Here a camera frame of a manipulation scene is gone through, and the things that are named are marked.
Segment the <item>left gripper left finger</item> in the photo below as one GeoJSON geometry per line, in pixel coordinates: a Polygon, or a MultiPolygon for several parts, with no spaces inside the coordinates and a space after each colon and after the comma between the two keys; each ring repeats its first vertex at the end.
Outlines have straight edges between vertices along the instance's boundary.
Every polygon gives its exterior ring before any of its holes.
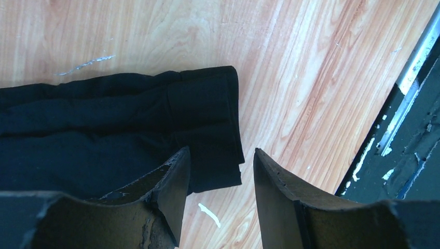
{"type": "Polygon", "coordinates": [[[46,210],[31,248],[174,248],[179,245],[190,152],[101,199],[60,197],[46,210]]]}

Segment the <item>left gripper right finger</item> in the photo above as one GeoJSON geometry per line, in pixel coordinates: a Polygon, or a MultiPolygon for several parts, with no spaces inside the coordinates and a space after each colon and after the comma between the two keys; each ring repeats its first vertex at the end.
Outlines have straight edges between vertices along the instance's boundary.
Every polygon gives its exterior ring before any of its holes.
{"type": "Polygon", "coordinates": [[[409,248],[389,202],[361,204],[332,195],[260,148],[253,171],[264,248],[409,248]]]}

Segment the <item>black underwear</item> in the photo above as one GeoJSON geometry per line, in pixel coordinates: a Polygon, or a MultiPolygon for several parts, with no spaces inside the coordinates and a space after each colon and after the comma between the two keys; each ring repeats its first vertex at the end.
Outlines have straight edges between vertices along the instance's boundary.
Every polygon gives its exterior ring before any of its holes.
{"type": "Polygon", "coordinates": [[[238,186],[232,66],[1,89],[1,190],[99,198],[190,152],[188,193],[238,186]]]}

